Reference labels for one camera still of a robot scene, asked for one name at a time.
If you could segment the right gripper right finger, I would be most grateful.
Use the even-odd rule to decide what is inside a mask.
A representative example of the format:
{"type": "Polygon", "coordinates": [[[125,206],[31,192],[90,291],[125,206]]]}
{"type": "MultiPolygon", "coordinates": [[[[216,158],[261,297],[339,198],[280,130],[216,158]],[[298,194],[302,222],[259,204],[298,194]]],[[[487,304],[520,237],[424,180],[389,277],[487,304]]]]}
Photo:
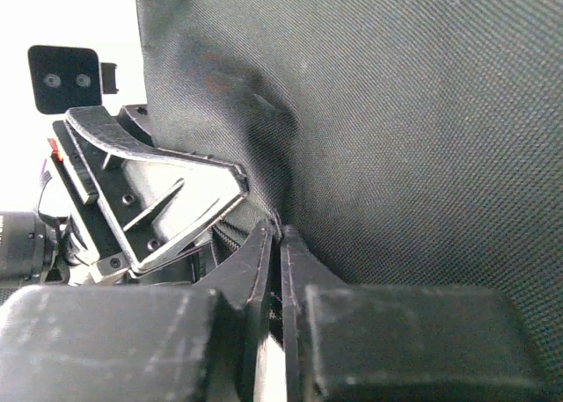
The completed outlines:
{"type": "Polygon", "coordinates": [[[545,372],[504,296],[343,282],[289,226],[280,244],[290,401],[542,401],[545,372]]]}

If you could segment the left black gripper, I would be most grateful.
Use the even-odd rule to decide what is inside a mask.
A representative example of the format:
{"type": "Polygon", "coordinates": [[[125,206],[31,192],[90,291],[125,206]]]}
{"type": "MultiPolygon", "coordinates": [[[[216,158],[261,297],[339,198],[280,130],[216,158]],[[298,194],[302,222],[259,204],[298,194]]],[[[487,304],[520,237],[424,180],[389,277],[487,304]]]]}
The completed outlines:
{"type": "Polygon", "coordinates": [[[43,178],[56,178],[69,200],[55,227],[63,281],[193,284],[206,275],[207,242],[192,243],[248,195],[239,165],[152,147],[103,106],[70,108],[52,128],[43,178]],[[83,202],[83,187],[95,188],[96,202],[83,202]]]}

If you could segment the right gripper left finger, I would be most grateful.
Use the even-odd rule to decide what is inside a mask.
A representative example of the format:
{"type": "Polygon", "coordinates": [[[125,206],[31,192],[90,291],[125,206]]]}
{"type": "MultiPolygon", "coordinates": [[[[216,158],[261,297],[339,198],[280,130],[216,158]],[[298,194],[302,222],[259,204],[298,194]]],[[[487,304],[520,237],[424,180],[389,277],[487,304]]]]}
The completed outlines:
{"type": "Polygon", "coordinates": [[[4,401],[258,401],[274,227],[191,286],[30,286],[1,309],[4,401]]]}

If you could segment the black student backpack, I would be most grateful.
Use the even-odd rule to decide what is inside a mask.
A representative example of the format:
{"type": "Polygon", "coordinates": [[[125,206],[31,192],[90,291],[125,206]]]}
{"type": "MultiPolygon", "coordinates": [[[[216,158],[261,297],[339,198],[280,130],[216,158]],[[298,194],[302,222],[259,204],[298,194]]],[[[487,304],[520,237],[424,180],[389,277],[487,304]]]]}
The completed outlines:
{"type": "Polygon", "coordinates": [[[562,391],[562,0],[136,0],[158,147],[348,282],[496,288],[562,391]]]}

